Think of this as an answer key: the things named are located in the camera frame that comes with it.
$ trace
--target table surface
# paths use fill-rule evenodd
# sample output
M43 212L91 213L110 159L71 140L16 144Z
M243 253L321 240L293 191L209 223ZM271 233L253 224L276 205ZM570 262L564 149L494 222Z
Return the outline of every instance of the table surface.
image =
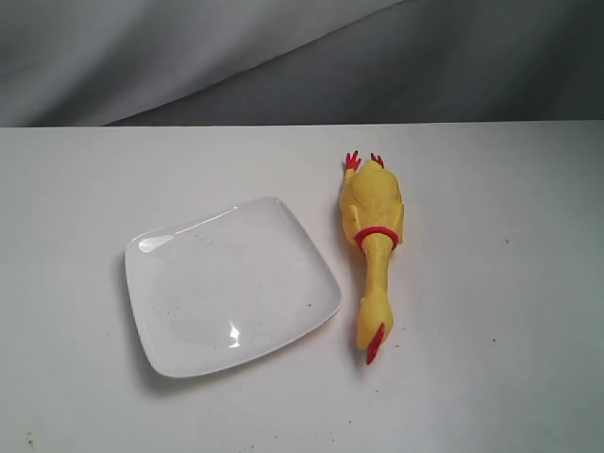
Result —
M0 129L0 450L601 451L603 143L604 122ZM336 208L355 149L406 201L370 367ZM342 310L247 365L157 375L125 245L262 195L309 232Z

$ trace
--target yellow rubber chicken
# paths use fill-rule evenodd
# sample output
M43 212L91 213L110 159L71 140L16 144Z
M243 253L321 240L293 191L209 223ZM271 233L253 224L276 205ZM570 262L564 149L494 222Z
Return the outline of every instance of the yellow rubber chicken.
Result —
M393 328L388 302L388 263L403 239L405 205L396 177L380 156L360 169L358 151L346 155L340 209L344 234L362 250L367 263L365 296L357 317L357 346L367 350L367 364L378 354Z

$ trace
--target square plate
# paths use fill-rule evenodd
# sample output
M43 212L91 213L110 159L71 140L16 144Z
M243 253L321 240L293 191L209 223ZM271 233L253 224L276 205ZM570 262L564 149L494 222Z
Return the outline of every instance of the square plate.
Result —
M342 305L319 251L276 198L144 233L126 248L126 276L145 354L172 378L275 351Z

